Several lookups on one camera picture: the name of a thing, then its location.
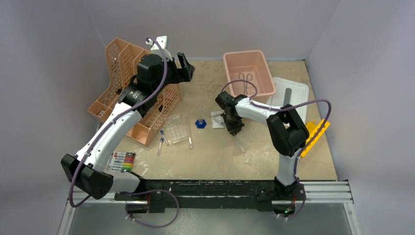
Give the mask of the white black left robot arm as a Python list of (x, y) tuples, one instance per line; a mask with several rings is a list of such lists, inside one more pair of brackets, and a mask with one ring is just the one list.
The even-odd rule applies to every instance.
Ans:
[(137, 65), (137, 73), (131, 76), (128, 85), (121, 91), (112, 113), (97, 133), (75, 155), (65, 154), (61, 166), (74, 187), (84, 191), (88, 197), (101, 199), (114, 187), (115, 178), (105, 173), (108, 161), (124, 136), (147, 114), (157, 102), (157, 96), (170, 84), (190, 82), (195, 71), (184, 53), (174, 59), (157, 54), (147, 54)]

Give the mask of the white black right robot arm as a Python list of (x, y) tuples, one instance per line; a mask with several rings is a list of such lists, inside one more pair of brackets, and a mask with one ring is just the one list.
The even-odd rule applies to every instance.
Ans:
[(246, 95), (233, 97), (227, 92), (221, 92), (215, 102), (223, 110), (221, 117), (232, 136), (236, 136), (244, 127), (243, 118), (268, 127), (272, 144), (279, 153), (275, 193), (280, 199), (291, 196), (297, 186), (298, 160), (295, 155), (305, 147), (310, 136), (296, 109), (290, 104), (282, 108), (266, 106)]

